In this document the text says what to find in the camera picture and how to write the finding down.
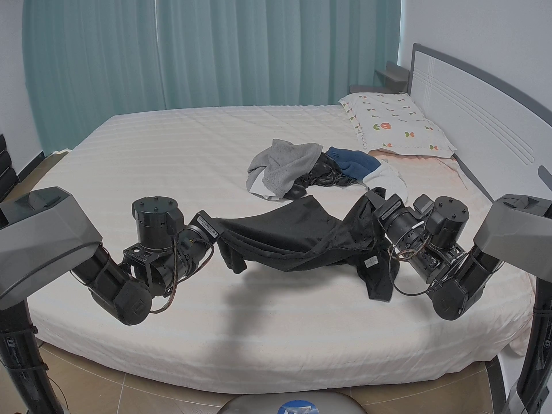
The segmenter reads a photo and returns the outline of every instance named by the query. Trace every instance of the headboard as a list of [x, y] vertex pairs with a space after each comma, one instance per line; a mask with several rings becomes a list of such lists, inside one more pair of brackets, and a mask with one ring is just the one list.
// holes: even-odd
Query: headboard
[[414, 44], [408, 93], [489, 197], [552, 199], [552, 112], [505, 81]]

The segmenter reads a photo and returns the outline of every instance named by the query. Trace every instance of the pillowcase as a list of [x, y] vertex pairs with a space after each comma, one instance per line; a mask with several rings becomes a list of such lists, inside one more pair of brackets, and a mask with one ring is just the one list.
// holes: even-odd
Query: pillowcase
[[340, 100], [364, 150], [450, 158], [456, 148], [406, 93], [352, 93]]

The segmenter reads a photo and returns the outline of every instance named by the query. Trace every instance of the white bed sheet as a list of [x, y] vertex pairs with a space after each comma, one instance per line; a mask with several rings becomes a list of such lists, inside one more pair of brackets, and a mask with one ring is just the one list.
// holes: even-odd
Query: white bed sheet
[[[132, 202], [175, 198], [188, 221], [198, 210], [241, 217], [281, 205], [245, 190], [246, 168], [272, 138], [360, 149], [341, 106], [232, 107], [115, 116], [37, 185], [71, 192], [104, 237], [113, 258], [136, 241]], [[460, 243], [468, 249], [490, 207], [457, 164], [380, 154], [397, 168], [409, 202], [422, 193], [469, 206]], [[310, 187], [339, 218], [360, 185]], [[425, 287], [408, 264], [397, 285]], [[172, 307], [127, 327], [102, 310], [68, 274], [29, 298], [38, 337], [108, 367], [201, 390], [300, 391], [435, 379], [490, 360], [510, 341], [523, 348], [533, 292], [529, 275], [505, 265], [457, 321], [444, 321], [426, 296], [368, 299], [354, 267], [283, 273], [248, 263], [227, 269], [218, 251], [181, 284]], [[155, 307], [162, 301], [156, 299]]]

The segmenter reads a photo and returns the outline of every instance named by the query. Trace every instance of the teal curtain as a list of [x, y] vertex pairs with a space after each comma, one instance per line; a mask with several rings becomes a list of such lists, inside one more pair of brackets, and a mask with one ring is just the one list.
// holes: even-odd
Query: teal curtain
[[401, 0], [25, 0], [45, 153], [116, 114], [334, 104], [396, 62]]
[[155, 0], [25, 0], [23, 57], [44, 153], [113, 115], [164, 109]]

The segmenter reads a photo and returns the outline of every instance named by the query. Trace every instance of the round sticker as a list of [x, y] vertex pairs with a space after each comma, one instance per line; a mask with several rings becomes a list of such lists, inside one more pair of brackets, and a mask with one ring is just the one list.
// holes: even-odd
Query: round sticker
[[318, 408], [306, 400], [286, 402], [278, 410], [278, 414], [320, 414]]

